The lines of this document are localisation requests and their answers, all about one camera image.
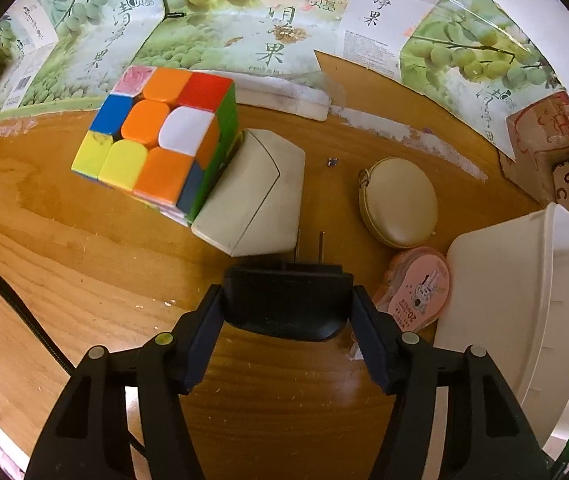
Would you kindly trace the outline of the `black charger plug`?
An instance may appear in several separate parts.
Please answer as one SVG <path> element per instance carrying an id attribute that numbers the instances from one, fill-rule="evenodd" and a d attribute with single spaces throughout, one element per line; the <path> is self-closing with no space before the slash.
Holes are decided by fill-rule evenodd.
<path id="1" fill-rule="evenodd" d="M 321 342 L 346 325 L 354 276 L 339 264 L 262 262 L 230 266 L 225 321 L 268 337 Z"/>

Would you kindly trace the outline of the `beige charger plug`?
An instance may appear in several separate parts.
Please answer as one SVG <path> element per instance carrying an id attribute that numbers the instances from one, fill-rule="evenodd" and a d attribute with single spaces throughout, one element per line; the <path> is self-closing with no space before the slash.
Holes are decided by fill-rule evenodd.
<path id="1" fill-rule="evenodd" d="M 297 241 L 305 162 L 305 151 L 282 136 L 246 129 L 191 232 L 231 257 L 290 252 Z"/>

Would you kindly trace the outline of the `colourful puzzle cube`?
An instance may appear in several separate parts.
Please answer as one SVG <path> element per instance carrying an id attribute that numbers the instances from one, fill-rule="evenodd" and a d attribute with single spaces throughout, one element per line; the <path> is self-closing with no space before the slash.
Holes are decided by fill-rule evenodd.
<path id="1" fill-rule="evenodd" d="M 191 226 L 239 139 L 232 79 L 132 65 L 94 116 L 71 170 Z"/>

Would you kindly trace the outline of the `white plastic storage bin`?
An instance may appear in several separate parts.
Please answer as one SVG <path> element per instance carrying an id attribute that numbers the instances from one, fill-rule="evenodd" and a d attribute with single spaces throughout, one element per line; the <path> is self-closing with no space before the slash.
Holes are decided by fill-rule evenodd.
<path id="1" fill-rule="evenodd" d="M 458 236 L 438 348 L 488 351 L 546 444 L 569 402 L 569 212 L 561 205 Z"/>

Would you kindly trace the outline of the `pink correction tape dispenser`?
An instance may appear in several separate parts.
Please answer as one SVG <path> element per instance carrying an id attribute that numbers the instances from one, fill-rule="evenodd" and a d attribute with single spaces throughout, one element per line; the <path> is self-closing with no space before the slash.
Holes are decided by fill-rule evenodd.
<path id="1" fill-rule="evenodd" d="M 373 297 L 403 332 L 418 332 L 433 323 L 447 304 L 450 271 L 444 256 L 429 247 L 399 252 L 388 265 Z"/>

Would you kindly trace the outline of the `round beige compact case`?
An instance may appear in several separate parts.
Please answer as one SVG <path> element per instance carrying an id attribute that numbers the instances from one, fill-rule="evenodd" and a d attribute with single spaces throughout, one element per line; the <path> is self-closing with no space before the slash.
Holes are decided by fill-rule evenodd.
<path id="1" fill-rule="evenodd" d="M 404 158 L 385 158 L 358 174 L 360 215 L 382 244 L 398 249 L 423 245 L 435 232 L 438 203 L 426 173 Z"/>

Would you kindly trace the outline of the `brown cardboard panel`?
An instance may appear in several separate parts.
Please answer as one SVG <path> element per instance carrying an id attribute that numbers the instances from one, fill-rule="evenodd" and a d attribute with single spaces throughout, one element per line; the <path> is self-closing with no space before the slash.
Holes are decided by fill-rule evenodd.
<path id="1" fill-rule="evenodd" d="M 514 154 L 499 155 L 503 175 L 542 206 L 555 201 L 552 171 L 569 160 L 569 95 L 558 91 L 507 118 Z"/>

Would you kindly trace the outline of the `grape print paper backdrop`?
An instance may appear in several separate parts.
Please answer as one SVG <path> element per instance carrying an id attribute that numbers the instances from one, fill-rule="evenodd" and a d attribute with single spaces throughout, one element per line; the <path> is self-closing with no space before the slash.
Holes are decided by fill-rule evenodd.
<path id="1" fill-rule="evenodd" d="M 562 90 L 493 0 L 16 0 L 0 18 L 0 118 L 98 104 L 135 63 L 323 88 L 319 53 L 426 96 L 506 155 L 508 119 Z"/>

